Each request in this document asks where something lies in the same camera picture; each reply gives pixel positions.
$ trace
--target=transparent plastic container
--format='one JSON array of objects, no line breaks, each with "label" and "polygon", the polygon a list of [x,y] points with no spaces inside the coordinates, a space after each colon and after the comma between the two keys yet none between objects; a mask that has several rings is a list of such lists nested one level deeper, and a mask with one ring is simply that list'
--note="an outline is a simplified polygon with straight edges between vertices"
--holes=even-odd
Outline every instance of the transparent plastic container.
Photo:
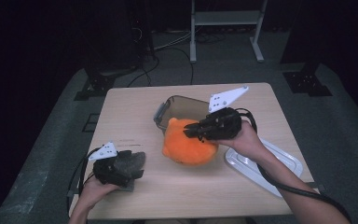
[{"label": "transparent plastic container", "polygon": [[204,101],[187,98],[185,96],[174,95],[161,104],[153,117],[156,125],[165,133],[168,121],[176,119],[205,119],[208,114],[209,104]]}]

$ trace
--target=floor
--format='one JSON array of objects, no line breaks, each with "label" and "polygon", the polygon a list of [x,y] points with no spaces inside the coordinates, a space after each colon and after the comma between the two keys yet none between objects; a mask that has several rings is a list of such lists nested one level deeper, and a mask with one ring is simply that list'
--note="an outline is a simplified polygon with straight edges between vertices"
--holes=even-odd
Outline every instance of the floor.
[{"label": "floor", "polygon": [[[265,57],[263,63],[255,59],[249,42],[251,35],[208,36],[220,41],[198,44],[198,60],[194,64],[186,57],[188,42],[181,42],[158,51],[159,61],[145,58],[144,68],[151,70],[147,73],[149,78],[140,76],[144,71],[137,70],[119,77],[114,88],[127,88],[129,84],[130,87],[144,87],[269,83],[315,181],[324,187],[325,193],[347,208],[353,223],[358,223],[358,107],[342,87],[339,77],[322,64],[316,76],[332,96],[310,97],[306,93],[292,93],[282,73],[297,71],[301,66],[280,64],[289,33],[263,32],[260,35],[259,45]],[[154,34],[154,43],[156,47],[162,46],[179,37],[178,34]],[[63,91],[1,206],[0,223],[68,221],[66,194],[69,180],[92,139],[92,132],[85,132],[84,126],[91,114],[100,113],[104,100],[103,97],[74,100],[86,81],[87,74],[83,69],[79,70]],[[296,223],[293,216],[254,219],[260,224]],[[89,223],[131,222],[92,220]]]}]

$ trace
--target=person's right hand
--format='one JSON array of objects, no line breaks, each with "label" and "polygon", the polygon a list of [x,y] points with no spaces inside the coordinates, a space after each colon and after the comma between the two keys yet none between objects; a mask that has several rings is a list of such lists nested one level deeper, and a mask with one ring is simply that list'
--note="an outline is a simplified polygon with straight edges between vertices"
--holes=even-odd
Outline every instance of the person's right hand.
[{"label": "person's right hand", "polygon": [[214,140],[213,142],[234,148],[239,154],[252,161],[262,161],[271,153],[261,143],[257,133],[246,120],[242,121],[241,130],[232,139]]}]

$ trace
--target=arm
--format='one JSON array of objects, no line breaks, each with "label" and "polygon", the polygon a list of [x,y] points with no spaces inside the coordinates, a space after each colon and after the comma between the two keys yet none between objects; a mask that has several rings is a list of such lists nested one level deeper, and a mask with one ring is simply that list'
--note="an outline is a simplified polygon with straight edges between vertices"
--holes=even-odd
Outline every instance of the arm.
[{"label": "arm", "polygon": [[[234,148],[239,154],[262,166],[271,178],[284,185],[317,193],[264,147],[252,126],[246,121],[242,122],[241,131],[234,139],[219,140],[216,143]],[[331,204],[281,189],[278,191],[300,223],[349,223]]]},{"label": "arm", "polygon": [[92,176],[83,188],[74,211],[72,211],[69,224],[86,223],[90,210],[99,202],[106,194],[118,189],[119,186],[112,184],[102,184],[95,176]]}]

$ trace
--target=orange fluffy object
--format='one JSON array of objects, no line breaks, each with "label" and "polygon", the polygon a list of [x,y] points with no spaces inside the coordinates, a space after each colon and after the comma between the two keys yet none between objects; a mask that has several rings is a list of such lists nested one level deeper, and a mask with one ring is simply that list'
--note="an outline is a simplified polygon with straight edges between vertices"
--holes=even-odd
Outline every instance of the orange fluffy object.
[{"label": "orange fluffy object", "polygon": [[195,123],[193,119],[170,119],[165,132],[162,154],[173,161],[185,165],[202,165],[213,159],[218,145],[204,139],[188,138],[184,133],[187,124]]}]

